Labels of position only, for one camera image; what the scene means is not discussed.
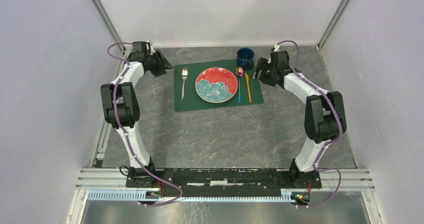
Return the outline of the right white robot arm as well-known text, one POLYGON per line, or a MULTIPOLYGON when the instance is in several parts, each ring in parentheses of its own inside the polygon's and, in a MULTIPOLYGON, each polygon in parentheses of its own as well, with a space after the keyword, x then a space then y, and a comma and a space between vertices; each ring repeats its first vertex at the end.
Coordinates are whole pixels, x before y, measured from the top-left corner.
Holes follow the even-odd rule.
POLYGON ((302 188, 314 175, 328 147, 347 129, 343 95, 328 91, 308 80, 290 66, 286 50, 272 48, 270 58, 258 59, 253 77, 269 86, 280 86, 294 94, 304 105, 305 143, 289 168, 288 180, 295 188, 302 188))

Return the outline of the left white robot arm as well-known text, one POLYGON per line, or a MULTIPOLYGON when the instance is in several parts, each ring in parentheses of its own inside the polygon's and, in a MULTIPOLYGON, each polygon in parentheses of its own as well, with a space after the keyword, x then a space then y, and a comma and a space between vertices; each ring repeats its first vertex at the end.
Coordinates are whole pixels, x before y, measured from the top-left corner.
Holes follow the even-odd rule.
POLYGON ((126 175, 130 186, 141 184, 151 188, 163 180, 157 176, 151 155, 141 137, 141 111, 135 86, 146 72, 158 77, 173 69, 173 66, 160 50, 153 48, 149 40, 135 41, 130 45, 128 57, 120 59, 123 61, 122 71, 112 82, 100 87, 102 109, 105 121, 116 129, 125 145, 130 160, 126 175))

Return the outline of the silver metal fork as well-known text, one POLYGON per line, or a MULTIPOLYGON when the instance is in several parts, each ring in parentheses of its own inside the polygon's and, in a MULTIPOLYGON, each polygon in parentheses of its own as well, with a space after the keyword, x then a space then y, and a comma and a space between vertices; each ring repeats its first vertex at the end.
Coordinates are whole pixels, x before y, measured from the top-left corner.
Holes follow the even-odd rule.
POLYGON ((181 87, 181 101, 182 101, 185 97, 185 82, 188 77, 188 69, 186 67, 182 68, 181 76, 182 76, 182 87, 181 87))

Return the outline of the dark blue mug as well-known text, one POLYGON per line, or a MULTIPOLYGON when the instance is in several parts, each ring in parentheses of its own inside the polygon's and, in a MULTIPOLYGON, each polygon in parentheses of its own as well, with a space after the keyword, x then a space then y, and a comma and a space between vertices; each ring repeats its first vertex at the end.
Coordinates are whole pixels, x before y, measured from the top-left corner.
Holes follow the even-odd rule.
POLYGON ((251 48, 242 47, 236 53, 236 65, 244 70, 251 70, 255 66, 255 53, 251 48))

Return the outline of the red teal floral plate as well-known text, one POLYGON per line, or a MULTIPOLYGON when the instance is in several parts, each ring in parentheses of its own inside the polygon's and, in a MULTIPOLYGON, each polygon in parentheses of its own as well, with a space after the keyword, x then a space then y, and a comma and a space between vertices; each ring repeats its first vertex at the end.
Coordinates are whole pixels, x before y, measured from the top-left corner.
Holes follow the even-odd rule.
POLYGON ((223 67, 210 67, 195 79, 195 91, 204 101, 220 104, 232 99, 238 90, 238 78, 223 67))

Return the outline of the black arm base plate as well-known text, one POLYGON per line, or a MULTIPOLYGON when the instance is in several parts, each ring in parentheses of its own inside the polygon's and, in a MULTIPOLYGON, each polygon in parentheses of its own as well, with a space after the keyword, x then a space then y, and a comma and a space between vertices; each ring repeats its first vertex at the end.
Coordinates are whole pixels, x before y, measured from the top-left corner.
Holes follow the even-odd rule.
POLYGON ((322 187, 317 171, 293 168, 164 168, 121 166, 127 188, 158 188, 163 198, 255 198, 278 197, 281 190, 302 192, 322 187))

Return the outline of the yellow pencil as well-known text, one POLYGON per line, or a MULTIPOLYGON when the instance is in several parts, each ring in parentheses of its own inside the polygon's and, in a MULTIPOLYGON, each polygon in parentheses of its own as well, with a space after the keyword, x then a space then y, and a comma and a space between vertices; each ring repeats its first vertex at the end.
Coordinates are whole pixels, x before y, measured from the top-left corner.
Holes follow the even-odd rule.
POLYGON ((249 78, 249 75, 246 72, 244 73, 244 76, 245 76, 248 100, 249 100, 249 103, 251 104, 252 103, 252 95, 251 95, 251 88, 250 88, 250 78, 249 78))

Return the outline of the iridescent rainbow metal spoon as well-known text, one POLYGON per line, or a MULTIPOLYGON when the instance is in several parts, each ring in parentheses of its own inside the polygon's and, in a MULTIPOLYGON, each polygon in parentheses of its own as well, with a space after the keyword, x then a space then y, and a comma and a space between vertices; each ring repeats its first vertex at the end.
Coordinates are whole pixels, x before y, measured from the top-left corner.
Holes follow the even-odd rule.
POLYGON ((238 77, 238 103, 242 102, 241 78, 244 75, 244 69, 241 66, 236 68, 236 75, 238 77))

